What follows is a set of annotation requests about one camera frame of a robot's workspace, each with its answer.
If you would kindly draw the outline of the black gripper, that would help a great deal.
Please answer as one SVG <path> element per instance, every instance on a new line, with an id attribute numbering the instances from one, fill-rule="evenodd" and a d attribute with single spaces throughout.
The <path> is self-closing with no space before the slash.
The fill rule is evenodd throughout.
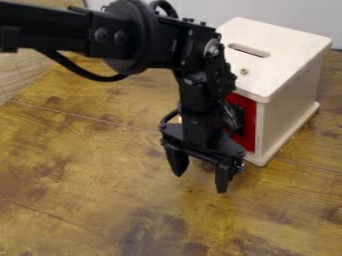
<path id="1" fill-rule="evenodd" d="M 232 140 L 223 122 L 222 104 L 212 99 L 180 99 L 180 114 L 172 118 L 161 133 L 160 143 L 176 177 L 188 167 L 189 158 L 215 166 L 216 192 L 224 193 L 236 173 L 243 170 L 244 148 Z"/>

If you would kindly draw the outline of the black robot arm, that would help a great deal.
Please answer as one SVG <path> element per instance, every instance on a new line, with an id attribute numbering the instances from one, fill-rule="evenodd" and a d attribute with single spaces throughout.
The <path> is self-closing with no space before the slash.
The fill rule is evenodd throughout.
<path id="1" fill-rule="evenodd" d="M 212 163 L 223 193 L 243 168 L 246 150 L 232 140 L 240 110 L 226 97 L 236 76 L 220 39 L 215 28 L 180 18 L 165 0 L 116 0 L 101 11 L 0 0 L 0 52 L 33 49 L 99 82 L 120 81 L 149 68 L 173 72 L 180 102 L 159 124 L 168 163 L 177 176 L 189 157 Z"/>

